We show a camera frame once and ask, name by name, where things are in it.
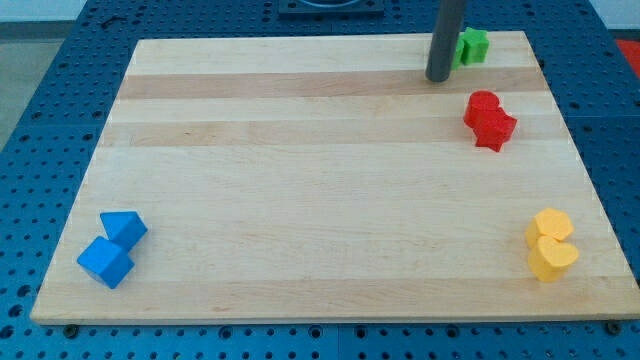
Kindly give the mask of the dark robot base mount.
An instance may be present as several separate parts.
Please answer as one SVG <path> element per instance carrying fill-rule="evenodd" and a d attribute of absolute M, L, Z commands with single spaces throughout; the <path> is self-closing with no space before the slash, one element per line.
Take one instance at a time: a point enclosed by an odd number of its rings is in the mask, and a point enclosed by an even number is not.
<path fill-rule="evenodd" d="M 384 0 L 278 0 L 280 18 L 306 16 L 381 15 Z"/>

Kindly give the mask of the grey cylindrical robot arm rod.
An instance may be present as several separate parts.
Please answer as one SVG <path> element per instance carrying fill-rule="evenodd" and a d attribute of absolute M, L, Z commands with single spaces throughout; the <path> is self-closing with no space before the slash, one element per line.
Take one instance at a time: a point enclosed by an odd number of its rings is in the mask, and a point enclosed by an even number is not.
<path fill-rule="evenodd" d="M 450 76 L 466 5 L 466 0 L 441 0 L 439 3 L 425 70 L 425 76 L 431 82 L 442 83 Z"/>

